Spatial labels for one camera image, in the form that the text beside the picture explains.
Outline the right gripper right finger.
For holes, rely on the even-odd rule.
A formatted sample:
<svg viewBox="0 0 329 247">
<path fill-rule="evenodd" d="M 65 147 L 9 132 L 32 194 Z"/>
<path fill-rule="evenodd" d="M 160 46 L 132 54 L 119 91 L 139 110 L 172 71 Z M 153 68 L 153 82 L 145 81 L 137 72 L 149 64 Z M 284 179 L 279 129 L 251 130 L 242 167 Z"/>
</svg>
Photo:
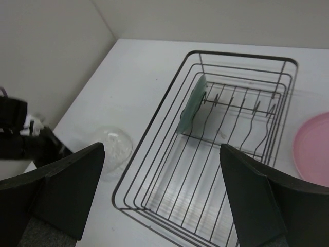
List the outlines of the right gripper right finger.
<svg viewBox="0 0 329 247">
<path fill-rule="evenodd" d="M 328 246 L 328 188 L 269 167 L 229 144 L 220 162 L 240 246 Z"/>
</svg>

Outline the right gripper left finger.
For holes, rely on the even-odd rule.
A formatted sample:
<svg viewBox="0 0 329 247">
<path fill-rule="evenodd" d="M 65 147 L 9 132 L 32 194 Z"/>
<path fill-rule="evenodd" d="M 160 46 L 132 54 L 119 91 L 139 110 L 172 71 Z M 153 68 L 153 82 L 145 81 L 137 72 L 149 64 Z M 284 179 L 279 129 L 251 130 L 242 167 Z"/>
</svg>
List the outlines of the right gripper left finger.
<svg viewBox="0 0 329 247">
<path fill-rule="evenodd" d="M 94 143 L 61 160 L 1 180 L 1 246 L 18 246 L 31 219 L 32 239 L 41 245 L 51 230 L 80 241 L 103 169 L 103 143 Z"/>
</svg>

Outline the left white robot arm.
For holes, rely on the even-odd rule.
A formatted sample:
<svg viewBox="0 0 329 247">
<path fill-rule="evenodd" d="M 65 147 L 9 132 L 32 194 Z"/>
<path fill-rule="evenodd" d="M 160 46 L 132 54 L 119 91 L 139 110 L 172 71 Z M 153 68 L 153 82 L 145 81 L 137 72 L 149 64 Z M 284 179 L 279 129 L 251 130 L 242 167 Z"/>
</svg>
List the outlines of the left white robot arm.
<svg viewBox="0 0 329 247">
<path fill-rule="evenodd" d="M 72 154 L 38 119 L 27 102 L 1 95 L 1 160 L 29 160 L 40 168 Z"/>
</svg>

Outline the blue floral green plate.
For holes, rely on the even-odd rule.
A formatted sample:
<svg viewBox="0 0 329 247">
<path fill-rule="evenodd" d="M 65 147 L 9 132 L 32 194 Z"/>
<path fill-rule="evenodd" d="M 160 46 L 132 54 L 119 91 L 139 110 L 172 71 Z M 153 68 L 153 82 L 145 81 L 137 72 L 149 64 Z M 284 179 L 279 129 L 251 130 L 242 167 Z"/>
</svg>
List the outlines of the blue floral green plate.
<svg viewBox="0 0 329 247">
<path fill-rule="evenodd" d="M 191 95 L 187 101 L 187 104 L 180 115 L 180 121 L 178 123 L 176 133 L 184 133 L 192 124 L 193 117 L 197 113 L 201 102 L 206 94 L 207 80 L 206 76 L 202 75 L 194 89 L 191 92 Z"/>
</svg>

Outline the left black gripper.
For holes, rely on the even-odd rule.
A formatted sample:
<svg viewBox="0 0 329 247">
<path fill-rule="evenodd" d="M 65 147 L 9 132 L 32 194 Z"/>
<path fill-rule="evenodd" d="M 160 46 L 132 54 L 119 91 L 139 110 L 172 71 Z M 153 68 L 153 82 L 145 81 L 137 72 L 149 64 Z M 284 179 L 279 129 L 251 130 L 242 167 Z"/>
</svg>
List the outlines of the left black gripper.
<svg viewBox="0 0 329 247">
<path fill-rule="evenodd" d="M 73 154 L 49 127 L 37 137 L 21 135 L 27 106 L 25 101 L 1 96 L 1 159 L 33 160 L 36 167 L 43 167 Z"/>
</svg>

